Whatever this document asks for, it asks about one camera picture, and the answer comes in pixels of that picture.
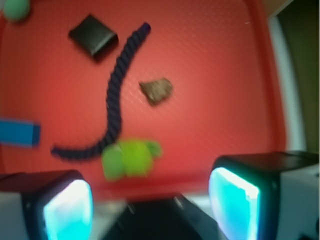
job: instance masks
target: dark blue rope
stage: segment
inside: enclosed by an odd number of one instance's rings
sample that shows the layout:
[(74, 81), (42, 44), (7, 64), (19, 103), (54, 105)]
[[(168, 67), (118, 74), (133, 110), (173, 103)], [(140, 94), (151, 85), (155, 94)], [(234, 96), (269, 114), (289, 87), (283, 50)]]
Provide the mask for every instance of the dark blue rope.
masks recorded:
[(51, 150), (51, 154), (68, 160), (88, 159), (100, 155), (105, 147), (113, 144), (117, 140), (122, 125), (120, 111), (121, 85), (136, 51), (144, 42), (150, 30), (150, 25), (144, 23), (137, 31), (133, 32), (127, 39), (120, 56), (116, 59), (116, 65), (113, 73), (110, 75), (108, 90), (106, 92), (108, 124), (107, 131), (103, 138), (92, 147), (86, 149), (66, 149), (55, 146)]

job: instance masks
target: lime green object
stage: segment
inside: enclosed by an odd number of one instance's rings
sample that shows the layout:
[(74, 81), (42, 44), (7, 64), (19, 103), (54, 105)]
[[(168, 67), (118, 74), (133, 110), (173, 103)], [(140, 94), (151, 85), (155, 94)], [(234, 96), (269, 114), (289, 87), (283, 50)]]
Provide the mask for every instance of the lime green object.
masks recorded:
[(122, 161), (122, 151), (116, 144), (106, 147), (102, 152), (104, 176), (109, 181), (116, 181), (125, 176), (125, 166)]
[(12, 22), (25, 19), (29, 11), (29, 0), (6, 0), (3, 7), (4, 17)]
[(160, 144), (155, 141), (119, 141), (102, 152), (104, 176), (109, 181), (124, 176), (146, 177), (154, 166), (153, 157), (161, 157), (162, 154)]

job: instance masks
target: black square object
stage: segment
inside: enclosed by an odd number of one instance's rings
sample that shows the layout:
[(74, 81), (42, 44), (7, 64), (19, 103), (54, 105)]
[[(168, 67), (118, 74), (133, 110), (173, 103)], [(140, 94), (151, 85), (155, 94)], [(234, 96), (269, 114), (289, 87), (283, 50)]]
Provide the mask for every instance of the black square object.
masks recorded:
[(118, 43), (118, 36), (92, 15), (87, 16), (69, 32), (69, 37), (96, 58), (104, 50)]

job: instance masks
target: red tray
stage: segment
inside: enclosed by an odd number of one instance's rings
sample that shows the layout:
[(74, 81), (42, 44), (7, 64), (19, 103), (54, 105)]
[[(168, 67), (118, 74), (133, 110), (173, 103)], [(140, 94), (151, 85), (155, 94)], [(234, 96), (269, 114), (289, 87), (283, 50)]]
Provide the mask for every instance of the red tray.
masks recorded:
[[(205, 191), (219, 155), (281, 151), (285, 126), (267, 21), (259, 0), (34, 0), (20, 24), (0, 17), (0, 116), (41, 123), (38, 148), (2, 145), (0, 172), (77, 169), (95, 199)], [(89, 13), (119, 37), (95, 63), (68, 38)], [(84, 147), (105, 131), (106, 89), (126, 39), (151, 34), (121, 90), (121, 139), (157, 140), (147, 178), (105, 180), (99, 158), (69, 163), (53, 144)], [(138, 82), (166, 77), (170, 99), (149, 106)]]

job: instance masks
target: rock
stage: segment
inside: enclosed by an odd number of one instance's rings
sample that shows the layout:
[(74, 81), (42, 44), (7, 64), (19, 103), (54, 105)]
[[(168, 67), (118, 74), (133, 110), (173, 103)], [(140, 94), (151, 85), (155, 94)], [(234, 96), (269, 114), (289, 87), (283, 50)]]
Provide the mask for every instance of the rock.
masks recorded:
[(171, 96), (173, 92), (173, 85), (166, 78), (161, 78), (159, 80), (150, 82), (140, 82), (139, 83), (142, 92), (146, 95), (150, 105), (157, 105), (163, 99)]

